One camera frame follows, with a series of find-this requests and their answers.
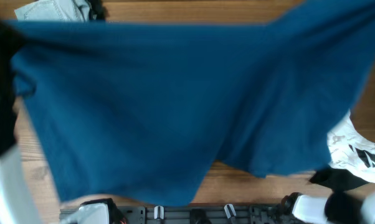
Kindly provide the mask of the blue shirt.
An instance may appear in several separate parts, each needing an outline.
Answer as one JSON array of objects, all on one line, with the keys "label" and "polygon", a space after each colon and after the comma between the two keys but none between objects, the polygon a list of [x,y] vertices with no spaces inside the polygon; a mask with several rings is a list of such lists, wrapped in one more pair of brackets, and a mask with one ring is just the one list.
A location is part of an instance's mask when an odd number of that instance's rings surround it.
[{"label": "blue shirt", "polygon": [[267,24],[14,21],[16,86],[63,202],[189,204],[215,160],[319,169],[375,61],[375,0],[305,1]]}]

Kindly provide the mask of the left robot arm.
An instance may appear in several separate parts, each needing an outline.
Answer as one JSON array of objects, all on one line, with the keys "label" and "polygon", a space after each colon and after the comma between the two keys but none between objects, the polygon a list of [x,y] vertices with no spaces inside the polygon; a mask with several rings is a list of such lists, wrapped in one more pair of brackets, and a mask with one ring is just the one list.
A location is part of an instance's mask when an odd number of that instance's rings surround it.
[{"label": "left robot arm", "polygon": [[26,108],[63,202],[104,194],[97,110],[87,75],[95,56],[81,22],[0,22],[0,222],[39,223],[14,137],[16,95]]}]

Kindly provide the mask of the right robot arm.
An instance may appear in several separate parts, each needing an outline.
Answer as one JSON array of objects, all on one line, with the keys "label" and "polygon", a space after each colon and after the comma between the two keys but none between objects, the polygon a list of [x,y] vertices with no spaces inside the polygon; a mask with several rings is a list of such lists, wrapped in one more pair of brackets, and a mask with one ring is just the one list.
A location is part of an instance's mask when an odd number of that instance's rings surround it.
[{"label": "right robot arm", "polygon": [[346,192],[327,198],[295,192],[282,200],[281,209],[305,223],[375,224],[375,192],[363,200]]}]

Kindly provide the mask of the black folded garment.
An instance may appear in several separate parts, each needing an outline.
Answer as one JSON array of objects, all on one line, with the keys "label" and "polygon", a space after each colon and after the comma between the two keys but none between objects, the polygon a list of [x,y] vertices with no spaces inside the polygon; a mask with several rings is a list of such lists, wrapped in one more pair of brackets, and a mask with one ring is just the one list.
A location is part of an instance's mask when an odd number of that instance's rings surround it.
[{"label": "black folded garment", "polygon": [[102,0],[85,0],[90,9],[88,17],[91,21],[105,21],[108,15]]}]

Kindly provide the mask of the white shirt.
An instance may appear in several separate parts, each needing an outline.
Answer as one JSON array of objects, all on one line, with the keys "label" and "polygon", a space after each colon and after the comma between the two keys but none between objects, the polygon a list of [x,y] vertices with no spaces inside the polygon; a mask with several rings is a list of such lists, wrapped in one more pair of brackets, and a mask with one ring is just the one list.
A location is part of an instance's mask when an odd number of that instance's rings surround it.
[{"label": "white shirt", "polygon": [[375,183],[375,143],[355,130],[350,115],[347,113],[327,135],[330,166]]}]

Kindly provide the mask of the light blue folded jeans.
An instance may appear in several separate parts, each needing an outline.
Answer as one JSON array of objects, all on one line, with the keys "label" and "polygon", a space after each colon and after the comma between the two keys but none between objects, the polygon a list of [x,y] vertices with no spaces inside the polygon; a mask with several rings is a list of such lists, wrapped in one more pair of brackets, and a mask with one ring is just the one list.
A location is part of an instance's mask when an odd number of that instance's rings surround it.
[{"label": "light blue folded jeans", "polygon": [[39,0],[15,9],[19,21],[89,20],[91,5],[85,0]]}]

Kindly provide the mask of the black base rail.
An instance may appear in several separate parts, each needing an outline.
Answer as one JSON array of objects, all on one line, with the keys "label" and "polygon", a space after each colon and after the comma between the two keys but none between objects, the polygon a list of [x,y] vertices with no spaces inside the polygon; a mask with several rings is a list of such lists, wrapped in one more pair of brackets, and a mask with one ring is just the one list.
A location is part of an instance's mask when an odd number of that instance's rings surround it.
[{"label": "black base rail", "polygon": [[277,204],[215,207],[107,207],[86,205],[60,211],[61,223],[128,223],[128,224],[289,224],[300,223],[286,215]]}]

